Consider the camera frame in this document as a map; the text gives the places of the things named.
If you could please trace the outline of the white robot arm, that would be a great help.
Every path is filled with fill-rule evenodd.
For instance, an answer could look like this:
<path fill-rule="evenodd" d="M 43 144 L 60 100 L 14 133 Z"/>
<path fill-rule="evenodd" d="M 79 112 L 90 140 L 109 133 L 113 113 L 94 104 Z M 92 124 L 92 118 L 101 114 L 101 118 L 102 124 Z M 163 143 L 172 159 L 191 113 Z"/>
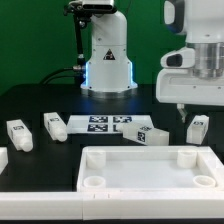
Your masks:
<path fill-rule="evenodd" d="M 81 0 L 92 21 L 92 55 L 85 63 L 83 91 L 99 96 L 133 91 L 126 53 L 127 21 L 112 0 Z M 164 55 L 156 98 L 177 105 L 224 105 L 224 0 L 165 0 L 164 22 L 186 37 L 185 46 Z"/>

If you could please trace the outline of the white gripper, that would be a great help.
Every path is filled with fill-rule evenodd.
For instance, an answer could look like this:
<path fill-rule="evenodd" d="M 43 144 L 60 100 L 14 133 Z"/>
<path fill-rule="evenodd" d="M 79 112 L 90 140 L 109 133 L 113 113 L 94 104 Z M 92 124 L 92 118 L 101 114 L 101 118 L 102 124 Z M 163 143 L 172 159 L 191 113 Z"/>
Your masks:
<path fill-rule="evenodd" d="M 184 104 L 224 106 L 224 77 L 203 79 L 187 69 L 162 69 L 157 76 L 156 98 L 162 103 L 177 104 L 185 123 Z"/>

